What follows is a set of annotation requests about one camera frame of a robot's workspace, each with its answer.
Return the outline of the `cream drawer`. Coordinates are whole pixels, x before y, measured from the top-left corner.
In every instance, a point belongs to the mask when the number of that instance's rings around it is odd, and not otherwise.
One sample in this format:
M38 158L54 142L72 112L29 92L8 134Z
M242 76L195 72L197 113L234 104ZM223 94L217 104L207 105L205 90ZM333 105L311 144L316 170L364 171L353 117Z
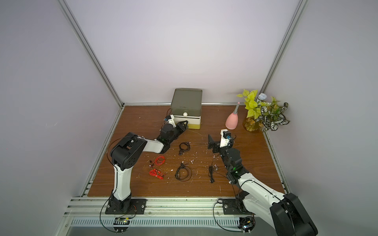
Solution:
M175 123L188 121L188 124L201 124L201 116L194 117L194 116L174 116Z

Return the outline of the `olive green top drawer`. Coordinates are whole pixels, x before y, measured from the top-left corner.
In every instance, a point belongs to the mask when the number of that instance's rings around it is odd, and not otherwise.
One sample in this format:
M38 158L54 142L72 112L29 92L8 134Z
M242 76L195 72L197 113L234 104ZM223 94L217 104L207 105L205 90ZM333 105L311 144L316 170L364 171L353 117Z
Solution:
M192 117L200 117L202 113L202 107L199 109L187 109L187 108L172 108L171 114L174 116L184 116L184 114L187 114L187 116Z

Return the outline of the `black earphones top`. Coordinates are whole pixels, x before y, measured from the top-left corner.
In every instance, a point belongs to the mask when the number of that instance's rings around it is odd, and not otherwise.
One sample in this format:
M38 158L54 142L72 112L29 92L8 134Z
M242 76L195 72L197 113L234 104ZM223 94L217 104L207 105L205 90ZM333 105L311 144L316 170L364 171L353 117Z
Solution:
M191 149L189 142L182 142L179 145L179 155L183 155L185 152L188 152Z

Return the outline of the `black earphones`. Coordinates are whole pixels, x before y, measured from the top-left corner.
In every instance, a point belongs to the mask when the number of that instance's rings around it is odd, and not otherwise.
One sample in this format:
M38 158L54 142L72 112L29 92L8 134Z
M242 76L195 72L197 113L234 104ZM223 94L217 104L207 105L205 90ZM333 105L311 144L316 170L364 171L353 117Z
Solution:
M191 179L192 174L192 169L187 164L182 162L176 170L175 179L180 182L187 182Z
M211 165L208 167L208 177L210 178L210 183L215 182L214 173L216 173L217 170L218 168L216 167L216 165Z
M191 149L189 142L182 142L179 145L179 155L183 155L185 152L188 152Z

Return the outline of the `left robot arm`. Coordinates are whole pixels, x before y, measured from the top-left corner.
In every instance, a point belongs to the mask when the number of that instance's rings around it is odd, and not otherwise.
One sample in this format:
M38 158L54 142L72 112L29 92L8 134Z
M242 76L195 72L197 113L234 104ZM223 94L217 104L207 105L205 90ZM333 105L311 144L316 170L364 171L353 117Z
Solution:
M159 136L152 140L129 132L116 144L110 152L114 165L114 190L110 196L109 205L122 212L131 206L131 175L134 165L143 152L164 154L170 149L171 143L188 129L189 122L176 124L166 123L160 129Z

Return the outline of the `three-tier drawer cabinet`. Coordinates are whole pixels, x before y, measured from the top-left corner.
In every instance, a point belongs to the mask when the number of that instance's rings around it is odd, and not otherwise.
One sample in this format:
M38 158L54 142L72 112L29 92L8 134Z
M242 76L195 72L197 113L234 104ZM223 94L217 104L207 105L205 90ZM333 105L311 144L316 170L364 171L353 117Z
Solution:
M202 90L196 88L176 88L170 107L171 109L199 109L202 107Z

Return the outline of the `red earphones upper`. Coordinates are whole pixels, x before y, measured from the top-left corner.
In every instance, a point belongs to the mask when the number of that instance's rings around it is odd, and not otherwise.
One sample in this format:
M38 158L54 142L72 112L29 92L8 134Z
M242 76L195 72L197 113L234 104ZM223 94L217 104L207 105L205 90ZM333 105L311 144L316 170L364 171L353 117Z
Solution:
M163 155L159 155L154 161L150 161L150 168L155 166L160 166L165 163L165 157Z

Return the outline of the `red earphones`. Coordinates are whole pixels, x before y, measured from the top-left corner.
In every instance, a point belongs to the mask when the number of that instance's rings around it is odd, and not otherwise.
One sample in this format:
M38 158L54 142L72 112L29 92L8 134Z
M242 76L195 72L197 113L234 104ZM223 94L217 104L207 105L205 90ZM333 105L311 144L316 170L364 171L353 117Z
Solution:
M150 161L150 168L155 166L160 166L165 163L165 157L163 155L159 155L154 161Z
M152 170L150 170L149 175L151 175L153 177L156 177L156 178L158 178L160 180L163 180L164 176L166 175L166 173L163 173L163 172L161 172L161 171L159 171L157 169L152 169Z

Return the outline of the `pink vase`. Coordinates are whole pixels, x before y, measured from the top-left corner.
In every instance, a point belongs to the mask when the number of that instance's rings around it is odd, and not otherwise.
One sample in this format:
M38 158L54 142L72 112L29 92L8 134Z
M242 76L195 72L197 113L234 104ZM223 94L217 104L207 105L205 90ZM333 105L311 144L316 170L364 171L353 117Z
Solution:
M239 106L240 106L240 102L238 102L236 104L234 111L226 119L225 126L229 130L234 130L238 125L238 122L239 122L239 118L238 118Z

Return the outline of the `potted green plant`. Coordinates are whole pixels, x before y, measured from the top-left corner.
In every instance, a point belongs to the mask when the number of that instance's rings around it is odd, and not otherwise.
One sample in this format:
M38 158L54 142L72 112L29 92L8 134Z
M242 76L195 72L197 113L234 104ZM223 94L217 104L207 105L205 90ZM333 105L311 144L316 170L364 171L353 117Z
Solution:
M267 95L258 90L243 90L237 97L244 99L247 116L243 121L243 127L248 132L276 131L280 126L288 125L290 121L284 115L288 109L288 103L279 105L278 100L272 97L267 100Z

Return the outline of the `right controller board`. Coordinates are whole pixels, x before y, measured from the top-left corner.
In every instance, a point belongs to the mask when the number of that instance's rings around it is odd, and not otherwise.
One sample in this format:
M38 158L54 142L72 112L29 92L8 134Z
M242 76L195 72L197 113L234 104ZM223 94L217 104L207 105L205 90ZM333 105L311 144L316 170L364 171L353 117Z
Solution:
M256 221L254 216L246 216L239 218L239 226L238 228L245 233L251 233L251 231L255 228Z

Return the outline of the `controller board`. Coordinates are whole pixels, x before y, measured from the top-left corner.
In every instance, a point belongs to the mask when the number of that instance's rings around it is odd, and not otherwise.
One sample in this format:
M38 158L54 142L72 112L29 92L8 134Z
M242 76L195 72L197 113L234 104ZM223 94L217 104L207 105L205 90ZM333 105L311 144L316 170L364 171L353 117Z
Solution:
M255 228L256 221L254 216L246 216L239 218L239 226L238 228L245 233L251 233L251 231Z
M113 229L116 233L123 234L130 227L131 220L127 217L116 217L113 221Z

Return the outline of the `left controller board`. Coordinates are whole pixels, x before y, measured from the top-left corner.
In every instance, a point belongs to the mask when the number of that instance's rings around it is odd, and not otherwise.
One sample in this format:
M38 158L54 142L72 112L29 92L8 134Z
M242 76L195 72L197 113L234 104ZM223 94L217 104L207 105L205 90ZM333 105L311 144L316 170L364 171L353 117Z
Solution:
M113 229L116 233L123 234L130 227L131 220L127 217L116 217L113 221Z

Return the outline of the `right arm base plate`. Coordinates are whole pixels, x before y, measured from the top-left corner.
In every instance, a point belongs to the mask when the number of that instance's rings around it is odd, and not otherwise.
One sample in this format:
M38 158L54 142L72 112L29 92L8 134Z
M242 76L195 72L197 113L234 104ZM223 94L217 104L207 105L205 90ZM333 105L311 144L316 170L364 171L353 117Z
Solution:
M252 212L246 210L246 208L235 198L222 198L219 199L222 204L223 214L225 215L252 215Z

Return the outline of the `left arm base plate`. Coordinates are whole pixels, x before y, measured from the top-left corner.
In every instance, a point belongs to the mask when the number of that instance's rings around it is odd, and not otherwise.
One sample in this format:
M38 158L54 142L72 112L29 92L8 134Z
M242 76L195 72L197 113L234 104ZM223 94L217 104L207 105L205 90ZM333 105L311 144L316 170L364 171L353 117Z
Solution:
M144 214L147 199L126 198L119 201L111 198L107 204L105 214Z

